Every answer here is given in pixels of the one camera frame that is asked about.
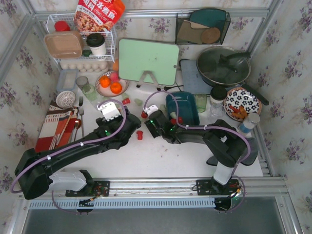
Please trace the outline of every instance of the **wire shelf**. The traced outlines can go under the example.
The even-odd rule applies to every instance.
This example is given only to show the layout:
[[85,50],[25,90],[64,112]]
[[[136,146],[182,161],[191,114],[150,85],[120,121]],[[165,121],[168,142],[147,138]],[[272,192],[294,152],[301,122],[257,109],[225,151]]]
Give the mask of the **wire shelf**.
[[[69,25],[69,27],[71,28],[71,30],[77,30],[75,24],[74,24],[74,13],[68,13],[68,14],[53,14],[53,15],[49,15],[48,20],[47,20],[47,24],[46,24],[46,29],[48,31],[48,33],[50,33],[49,28],[54,27],[54,24],[58,21],[66,21]],[[86,44],[86,39],[87,36],[89,34],[91,34],[93,32],[88,32],[88,33],[80,33],[81,37],[83,39],[83,49],[84,50],[88,50],[90,49],[90,47]],[[106,47],[106,51],[107,53],[105,55],[99,55],[99,56],[95,56],[95,55],[90,55],[89,57],[79,57],[79,58],[69,58],[69,59],[58,59],[55,58],[54,60],[59,63],[61,61],[115,61],[114,60],[114,56],[115,56],[115,48],[116,48],[116,31],[115,31],[115,27],[112,28],[111,31],[107,31],[107,32],[98,32],[100,34],[102,34],[105,37],[105,47]]]

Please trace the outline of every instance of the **gray floor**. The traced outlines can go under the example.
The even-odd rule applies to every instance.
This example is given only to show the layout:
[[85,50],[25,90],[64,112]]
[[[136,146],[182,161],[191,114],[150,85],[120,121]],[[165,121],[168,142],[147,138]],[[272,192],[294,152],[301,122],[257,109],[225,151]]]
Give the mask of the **gray floor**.
[[232,214],[208,208],[31,210],[23,234],[284,234],[274,198],[247,198]]

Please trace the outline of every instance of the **teal cutting board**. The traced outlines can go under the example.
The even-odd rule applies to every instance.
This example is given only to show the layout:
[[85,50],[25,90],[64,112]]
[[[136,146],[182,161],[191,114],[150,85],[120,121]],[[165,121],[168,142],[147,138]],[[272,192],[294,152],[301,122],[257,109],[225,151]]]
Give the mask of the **teal cutting board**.
[[[159,84],[173,85],[178,56],[179,47],[174,44],[121,39],[119,77],[139,81],[144,71],[151,71]],[[144,82],[153,83],[150,75]]]

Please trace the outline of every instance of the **cutting board stand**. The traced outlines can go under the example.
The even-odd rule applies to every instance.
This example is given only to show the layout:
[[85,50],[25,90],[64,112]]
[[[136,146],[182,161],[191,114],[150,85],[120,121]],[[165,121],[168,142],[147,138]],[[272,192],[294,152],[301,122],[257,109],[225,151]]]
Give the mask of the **cutting board stand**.
[[159,83],[157,82],[157,79],[156,79],[156,77],[154,76],[154,73],[153,73],[152,71],[144,71],[143,74],[142,74],[142,76],[141,76],[141,78],[140,78],[140,80],[137,82],[136,87],[139,88],[139,87],[141,87],[141,85],[142,85],[143,83],[147,83],[147,82],[144,82],[144,80],[145,80],[145,78],[146,78],[146,75],[148,75],[148,74],[151,76],[154,86],[157,88],[158,91],[160,91],[160,89],[161,89],[161,88],[160,88],[160,85],[159,85]]

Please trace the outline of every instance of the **snack bag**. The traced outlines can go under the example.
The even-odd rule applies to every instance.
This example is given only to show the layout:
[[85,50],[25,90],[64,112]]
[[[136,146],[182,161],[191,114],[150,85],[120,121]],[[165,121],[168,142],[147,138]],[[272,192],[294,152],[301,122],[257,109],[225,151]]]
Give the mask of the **snack bag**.
[[79,0],[74,22],[80,32],[110,31],[124,10],[121,0]]

